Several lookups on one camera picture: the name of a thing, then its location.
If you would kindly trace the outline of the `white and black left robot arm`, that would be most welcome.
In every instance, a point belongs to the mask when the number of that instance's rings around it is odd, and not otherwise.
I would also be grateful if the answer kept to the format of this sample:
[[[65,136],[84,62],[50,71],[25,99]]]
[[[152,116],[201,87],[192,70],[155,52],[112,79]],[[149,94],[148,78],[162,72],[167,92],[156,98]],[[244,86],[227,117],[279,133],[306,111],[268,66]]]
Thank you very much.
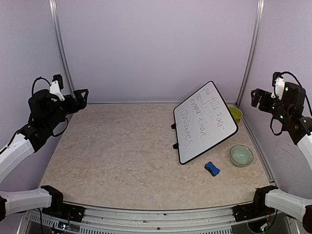
[[[39,151],[50,137],[59,137],[54,129],[62,122],[68,123],[68,115],[77,113],[87,106],[88,89],[75,90],[61,100],[49,90],[42,89],[28,100],[31,110],[28,123],[18,129],[9,143],[0,151],[0,179],[4,180],[26,158]],[[39,189],[0,193],[0,218],[42,208],[62,217],[68,213],[63,194],[52,186]]]

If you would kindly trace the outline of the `white whiteboard with black frame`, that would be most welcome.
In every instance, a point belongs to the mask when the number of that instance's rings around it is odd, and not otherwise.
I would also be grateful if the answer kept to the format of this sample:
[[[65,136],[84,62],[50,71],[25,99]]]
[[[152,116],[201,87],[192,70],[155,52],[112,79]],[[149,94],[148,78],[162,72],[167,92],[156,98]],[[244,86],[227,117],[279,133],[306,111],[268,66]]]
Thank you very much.
[[[179,163],[184,165],[234,136],[238,125],[211,80],[173,110]]]

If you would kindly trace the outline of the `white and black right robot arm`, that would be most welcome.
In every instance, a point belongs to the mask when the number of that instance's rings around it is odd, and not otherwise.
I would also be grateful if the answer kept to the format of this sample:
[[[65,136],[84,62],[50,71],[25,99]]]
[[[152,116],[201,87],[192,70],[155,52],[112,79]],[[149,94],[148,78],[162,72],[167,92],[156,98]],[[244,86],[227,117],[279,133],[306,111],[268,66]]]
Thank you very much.
[[[290,135],[308,164],[312,163],[312,119],[302,115],[306,91],[300,85],[286,82],[275,84],[273,92],[261,89],[251,91],[253,107],[272,114],[272,120],[282,124],[281,131]],[[276,186],[257,188],[253,201],[233,207],[237,222],[270,215],[281,211],[302,223],[306,232],[312,232],[312,201],[284,192]]]

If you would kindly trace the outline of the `blue whiteboard eraser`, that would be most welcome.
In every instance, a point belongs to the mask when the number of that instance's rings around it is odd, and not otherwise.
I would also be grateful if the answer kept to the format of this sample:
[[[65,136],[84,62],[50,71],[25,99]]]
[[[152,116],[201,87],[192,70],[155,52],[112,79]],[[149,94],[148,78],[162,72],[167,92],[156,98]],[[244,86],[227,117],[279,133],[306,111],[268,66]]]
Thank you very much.
[[[220,173],[220,170],[211,162],[205,164],[204,168],[212,175],[216,176]]]

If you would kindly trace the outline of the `clear glass bowl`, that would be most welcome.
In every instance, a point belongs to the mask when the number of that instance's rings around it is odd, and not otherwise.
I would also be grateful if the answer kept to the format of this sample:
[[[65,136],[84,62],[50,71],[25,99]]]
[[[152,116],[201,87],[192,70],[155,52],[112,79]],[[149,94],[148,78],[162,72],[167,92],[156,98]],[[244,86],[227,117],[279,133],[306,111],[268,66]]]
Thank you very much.
[[[254,155],[252,151],[244,145],[235,145],[230,149],[230,160],[237,167],[246,167],[252,163]]]

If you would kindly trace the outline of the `front aluminium rail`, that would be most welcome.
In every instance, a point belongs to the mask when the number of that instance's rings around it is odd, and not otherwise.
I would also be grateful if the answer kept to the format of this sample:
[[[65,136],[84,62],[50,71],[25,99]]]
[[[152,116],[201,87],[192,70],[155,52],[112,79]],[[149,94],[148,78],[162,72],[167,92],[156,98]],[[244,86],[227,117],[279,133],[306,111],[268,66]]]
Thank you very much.
[[[80,221],[26,212],[19,234],[298,234],[297,221],[274,212],[236,221],[231,206],[140,211],[86,206]]]

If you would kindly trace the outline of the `yellow-green plastic bowl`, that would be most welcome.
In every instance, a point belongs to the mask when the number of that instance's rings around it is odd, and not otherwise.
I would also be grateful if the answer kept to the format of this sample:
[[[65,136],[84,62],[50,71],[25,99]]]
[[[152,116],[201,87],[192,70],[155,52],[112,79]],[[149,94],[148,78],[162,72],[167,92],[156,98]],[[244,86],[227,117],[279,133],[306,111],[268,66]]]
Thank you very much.
[[[232,107],[232,106],[229,107],[229,110],[230,110],[231,115],[233,116],[235,122],[237,124],[239,124],[241,121],[241,118],[243,116],[242,112],[238,108]]]

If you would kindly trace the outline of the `aluminium frame post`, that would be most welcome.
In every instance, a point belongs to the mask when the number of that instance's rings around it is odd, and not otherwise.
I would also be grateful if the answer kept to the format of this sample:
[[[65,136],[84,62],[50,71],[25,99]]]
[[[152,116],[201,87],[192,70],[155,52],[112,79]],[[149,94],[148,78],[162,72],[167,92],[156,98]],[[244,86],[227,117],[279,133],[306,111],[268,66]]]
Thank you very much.
[[[242,106],[243,98],[245,95],[245,92],[247,90],[247,85],[249,82],[250,74],[252,71],[252,66],[254,62],[254,57],[256,53],[258,38],[261,30],[261,23],[263,18],[263,12],[264,12],[264,0],[258,0],[257,1],[257,8],[256,8],[256,14],[255,14],[255,20],[253,25],[253,33],[252,33],[252,39],[251,39],[251,45],[247,57],[247,63],[244,70],[243,80],[239,89],[238,97],[236,100],[236,106],[240,108]]]
[[[49,9],[50,9],[50,14],[52,18],[52,24],[54,28],[54,33],[56,36],[56,41],[57,41],[57,48],[59,52],[59,57],[60,61],[63,67],[64,71],[64,77],[67,82],[68,89],[71,93],[71,95],[74,95],[74,83],[71,77],[67,57],[66,57],[66,52],[65,52],[65,47],[63,44],[63,39],[62,39],[62,33],[61,33],[61,26],[60,26],[60,21],[59,21],[59,16],[58,16],[58,9],[57,9],[57,1],[56,0],[49,0]]]

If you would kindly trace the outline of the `right aluminium frame post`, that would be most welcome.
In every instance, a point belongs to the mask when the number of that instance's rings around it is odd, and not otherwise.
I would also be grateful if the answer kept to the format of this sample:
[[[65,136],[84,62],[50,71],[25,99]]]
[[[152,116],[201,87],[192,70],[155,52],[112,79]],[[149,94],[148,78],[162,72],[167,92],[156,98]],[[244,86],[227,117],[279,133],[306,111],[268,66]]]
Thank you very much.
[[[236,100],[236,106],[240,108],[242,106],[243,98],[245,95],[245,92],[247,90],[247,85],[249,82],[250,74],[252,71],[252,66],[254,62],[254,57],[256,53],[258,38],[261,30],[261,23],[263,18],[263,12],[264,12],[264,0],[258,0],[257,1],[257,8],[256,8],[256,14],[255,14],[255,20],[253,25],[253,33],[252,33],[252,39],[251,39],[251,45],[247,57],[247,63],[244,70],[243,80],[239,89],[238,97]]]

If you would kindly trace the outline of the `left aluminium frame post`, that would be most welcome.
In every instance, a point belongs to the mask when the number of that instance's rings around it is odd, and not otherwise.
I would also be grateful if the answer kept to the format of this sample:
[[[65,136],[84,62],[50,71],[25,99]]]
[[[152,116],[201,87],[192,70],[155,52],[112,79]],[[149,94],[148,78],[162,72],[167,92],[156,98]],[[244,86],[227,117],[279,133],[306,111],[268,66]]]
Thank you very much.
[[[57,48],[59,52],[59,57],[60,61],[63,67],[64,71],[64,77],[67,82],[68,89],[71,93],[71,95],[74,95],[74,83],[71,77],[67,57],[66,57],[66,52],[65,52],[65,47],[63,44],[63,39],[62,39],[62,33],[61,33],[61,26],[60,26],[60,21],[59,21],[59,16],[58,16],[58,9],[57,9],[57,1],[56,0],[49,0],[49,9],[50,9],[50,14],[52,18],[52,24],[54,28],[54,33],[56,36],[56,41],[57,41]]]

